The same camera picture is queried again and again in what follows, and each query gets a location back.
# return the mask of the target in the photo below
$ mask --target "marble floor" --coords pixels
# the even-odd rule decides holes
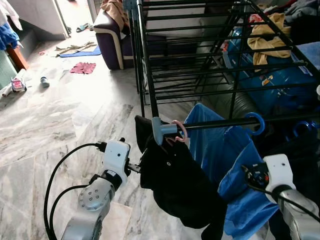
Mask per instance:
[[[31,55],[27,92],[0,97],[0,240],[48,239],[43,221],[45,190],[54,166],[76,146],[124,137],[131,145],[131,162],[140,159],[134,117],[141,109],[134,70],[110,71],[101,55],[38,55],[42,50],[49,53],[56,44],[40,44]],[[96,68],[88,75],[69,73],[78,62],[96,63]],[[50,81],[47,89],[40,85],[42,76]],[[191,107],[190,103],[163,104],[159,112],[166,121],[183,121]],[[150,117],[150,108],[145,110]],[[101,173],[102,159],[101,152],[87,147],[66,160],[54,178],[49,207],[62,190],[87,184],[93,174]],[[68,193],[56,208],[58,238],[78,204],[78,193]],[[152,192],[140,188],[139,176],[132,173],[116,192],[100,239],[197,240],[200,235],[201,230],[184,227],[162,211]]]

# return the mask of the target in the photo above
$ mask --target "yellow cloth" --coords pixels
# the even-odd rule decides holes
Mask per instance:
[[[272,22],[277,25],[277,27],[286,35],[290,34],[291,27],[284,27],[285,14],[284,13],[274,13],[268,16]],[[260,35],[260,34],[274,34],[275,32],[268,25],[256,25],[252,29],[251,35]],[[252,50],[258,49],[273,49],[276,47],[285,46],[284,42],[278,37],[275,36],[272,40],[267,41],[262,37],[253,37],[248,38],[247,43]],[[289,58],[291,52],[289,50],[281,51],[263,51],[255,52],[253,55],[253,64],[254,65],[263,65],[267,63],[267,55],[277,57],[277,58]]]
[[[118,24],[120,32],[124,26],[129,26],[129,19],[127,13],[124,12],[122,0],[103,0],[100,8]]]

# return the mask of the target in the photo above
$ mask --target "sandal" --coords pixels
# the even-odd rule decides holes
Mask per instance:
[[[87,29],[89,27],[89,23],[85,23],[83,25],[80,25],[79,27],[76,28],[76,32],[77,33],[80,33],[82,31],[84,31],[85,29]]]

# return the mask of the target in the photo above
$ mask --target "red cloth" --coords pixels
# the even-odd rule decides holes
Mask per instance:
[[[70,73],[92,74],[95,67],[95,63],[79,62],[70,70]]]

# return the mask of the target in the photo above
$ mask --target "white cloth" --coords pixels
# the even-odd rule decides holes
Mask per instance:
[[[19,21],[19,15],[17,14],[17,12],[7,0],[0,0],[0,26],[4,25],[7,22],[7,16],[10,16],[17,29],[22,30],[22,26]]]

